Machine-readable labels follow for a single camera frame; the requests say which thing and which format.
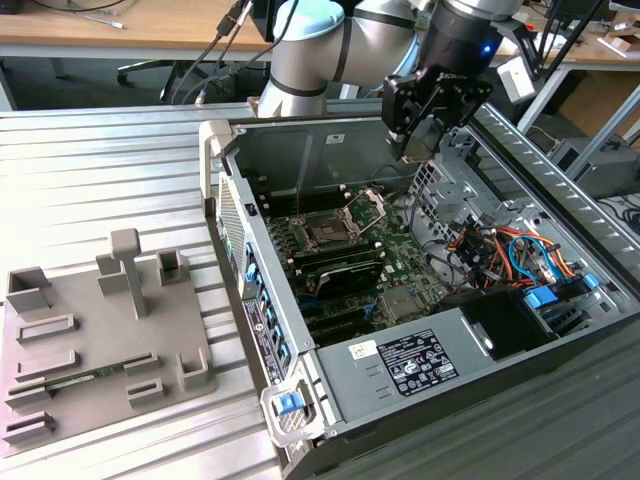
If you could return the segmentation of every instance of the sticker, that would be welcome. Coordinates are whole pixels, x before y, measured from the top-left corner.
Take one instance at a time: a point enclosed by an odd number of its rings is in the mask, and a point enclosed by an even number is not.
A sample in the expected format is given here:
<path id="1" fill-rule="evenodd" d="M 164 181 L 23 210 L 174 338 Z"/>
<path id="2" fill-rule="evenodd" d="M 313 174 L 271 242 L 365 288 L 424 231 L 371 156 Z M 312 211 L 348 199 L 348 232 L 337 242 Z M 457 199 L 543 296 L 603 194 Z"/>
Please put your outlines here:
<path id="1" fill-rule="evenodd" d="M 327 145 L 335 145 L 336 143 L 344 142 L 344 133 L 337 133 L 334 135 L 327 135 Z"/>
<path id="2" fill-rule="evenodd" d="M 359 360 L 364 357 L 369 357 L 378 353 L 376 350 L 376 341 L 367 340 L 366 342 L 356 343 L 349 346 L 349 351 L 354 360 Z"/>
<path id="3" fill-rule="evenodd" d="M 269 383 L 276 385 L 280 383 L 284 375 L 274 355 L 269 329 L 264 326 L 258 303 L 255 300 L 247 300 L 242 305 L 253 333 L 253 339 L 257 346 L 263 369 L 267 372 Z"/>
<path id="4" fill-rule="evenodd" d="M 433 330 L 414 333 L 379 345 L 378 353 L 398 392 L 405 397 L 458 376 Z"/>

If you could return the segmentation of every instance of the motherboard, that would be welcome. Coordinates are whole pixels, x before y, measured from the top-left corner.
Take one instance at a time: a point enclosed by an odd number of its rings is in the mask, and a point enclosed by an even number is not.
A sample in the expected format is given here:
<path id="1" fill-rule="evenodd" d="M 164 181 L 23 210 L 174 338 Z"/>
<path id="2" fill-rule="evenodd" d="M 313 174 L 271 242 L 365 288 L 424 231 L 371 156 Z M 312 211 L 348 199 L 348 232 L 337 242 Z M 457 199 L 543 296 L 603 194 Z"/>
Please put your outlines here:
<path id="1" fill-rule="evenodd" d="M 406 219 L 376 190 L 343 186 L 290 203 L 295 208 L 271 209 L 266 225 L 318 345 L 424 317 L 449 293 Z"/>

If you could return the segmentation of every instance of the chipset heatsink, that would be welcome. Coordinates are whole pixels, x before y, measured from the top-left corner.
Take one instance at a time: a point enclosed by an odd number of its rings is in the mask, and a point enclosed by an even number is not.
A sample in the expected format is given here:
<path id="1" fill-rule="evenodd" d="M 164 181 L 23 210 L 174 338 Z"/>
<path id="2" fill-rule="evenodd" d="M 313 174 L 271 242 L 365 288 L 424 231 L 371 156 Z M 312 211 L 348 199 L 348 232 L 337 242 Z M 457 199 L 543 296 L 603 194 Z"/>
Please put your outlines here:
<path id="1" fill-rule="evenodd" d="M 381 295 L 381 300 L 394 320 L 400 320 L 422 311 L 418 300 L 411 295 L 408 287 L 393 287 Z"/>

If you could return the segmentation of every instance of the desk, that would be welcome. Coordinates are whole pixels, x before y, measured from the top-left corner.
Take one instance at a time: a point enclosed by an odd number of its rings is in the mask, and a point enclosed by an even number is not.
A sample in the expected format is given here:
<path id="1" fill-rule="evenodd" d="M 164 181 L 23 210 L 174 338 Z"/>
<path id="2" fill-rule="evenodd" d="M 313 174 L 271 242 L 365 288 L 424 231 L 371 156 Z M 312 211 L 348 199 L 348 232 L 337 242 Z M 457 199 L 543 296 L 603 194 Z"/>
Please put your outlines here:
<path id="1" fill-rule="evenodd" d="M 122 7 L 119 21 L 126 28 L 118 30 L 71 14 L 44 10 L 27 1 L 22 14 L 0 16 L 0 58 L 193 60 L 213 38 L 215 27 L 230 4 L 231 0 L 137 0 L 130 7 Z M 543 22 L 533 20 L 538 28 Z M 529 129 L 571 70 L 640 70 L 640 61 L 625 60 L 598 44 L 594 35 L 586 37 L 585 44 L 569 52 L 527 110 L 518 124 L 522 131 Z M 227 59 L 246 61 L 265 47 L 255 25 L 248 20 Z M 512 55 L 511 49 L 502 46 L 494 65 Z M 217 56 L 214 52 L 208 59 Z M 357 91 L 347 87 L 343 96 L 354 97 Z M 0 72 L 0 111 L 11 110 L 11 106 L 10 92 Z"/>
<path id="2" fill-rule="evenodd" d="M 380 108 L 379 101 L 364 100 L 329 102 L 329 109 L 364 113 L 366 105 L 371 112 Z M 233 104 L 15 112 L 0 119 L 0 177 L 27 186 L 25 199 L 35 208 L 24 218 L 40 229 L 41 246 L 49 245 L 54 263 L 47 275 L 86 268 L 103 251 L 101 237 L 117 227 L 138 227 L 146 253 L 180 248 L 220 368 L 214 393 L 0 459 L 0 478 L 282 480 L 238 338 L 236 320 L 244 319 L 234 319 L 221 293 L 200 213 L 200 122 L 251 115 L 247 105 Z M 24 221 L 2 218 L 6 231 L 28 239 Z M 558 370 L 321 478 L 398 478 L 398 472 L 407 479 L 425 472 L 432 478 L 637 478 L 639 360 L 635 322 Z"/>
<path id="3" fill-rule="evenodd" d="M 131 4 L 129 0 L 118 9 L 121 15 L 108 17 L 125 25 L 120 30 L 73 14 L 45 10 L 26 0 L 21 14 L 0 15 L 0 58 L 195 60 L 215 36 L 216 26 L 231 3 L 137 0 Z M 224 45 L 225 41 L 220 42 L 207 59 L 217 59 Z M 246 61 L 266 47 L 256 26 L 247 19 L 225 58 Z M 0 111 L 11 110 L 12 104 L 0 72 Z"/>

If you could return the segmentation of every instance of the blue cable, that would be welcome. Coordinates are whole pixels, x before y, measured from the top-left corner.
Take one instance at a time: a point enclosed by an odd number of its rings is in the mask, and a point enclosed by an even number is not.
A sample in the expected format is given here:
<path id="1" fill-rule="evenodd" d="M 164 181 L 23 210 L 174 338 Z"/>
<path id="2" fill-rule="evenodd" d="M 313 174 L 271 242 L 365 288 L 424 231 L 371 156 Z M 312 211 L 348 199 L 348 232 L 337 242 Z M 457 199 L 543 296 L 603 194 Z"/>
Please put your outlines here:
<path id="1" fill-rule="evenodd" d="M 553 262 L 551 261 L 551 257 L 549 257 L 549 253 L 547 252 L 547 249 L 544 248 L 544 245 L 542 245 L 542 243 L 540 243 L 539 240 L 537 240 L 537 239 L 535 239 L 533 237 L 530 237 L 528 235 L 520 235 L 519 237 L 515 237 L 513 240 L 511 240 L 511 243 L 509 244 L 509 260 L 511 261 L 511 264 L 513 265 L 513 268 L 515 268 L 517 271 L 519 271 L 523 275 L 526 275 L 527 277 L 529 277 L 531 280 L 533 280 L 533 284 L 536 287 L 538 286 L 538 280 L 533 276 L 533 274 L 531 274 L 527 270 L 524 270 L 523 268 L 521 268 L 520 265 L 518 265 L 518 263 L 515 260 L 515 255 L 514 255 L 513 249 L 514 249 L 514 245 L 515 245 L 516 241 L 519 238 L 525 238 L 525 239 L 529 240 L 531 243 L 533 243 L 534 245 L 536 245 L 540 249 L 540 251 L 544 255 L 544 259 L 547 262 L 547 265 L 549 266 L 549 269 L 551 270 L 551 273 L 553 274 L 554 277 L 559 278 L 559 279 L 565 279 L 566 278 L 564 276 L 564 274 L 562 273 L 562 271 L 560 271 L 560 269 L 553 264 Z"/>

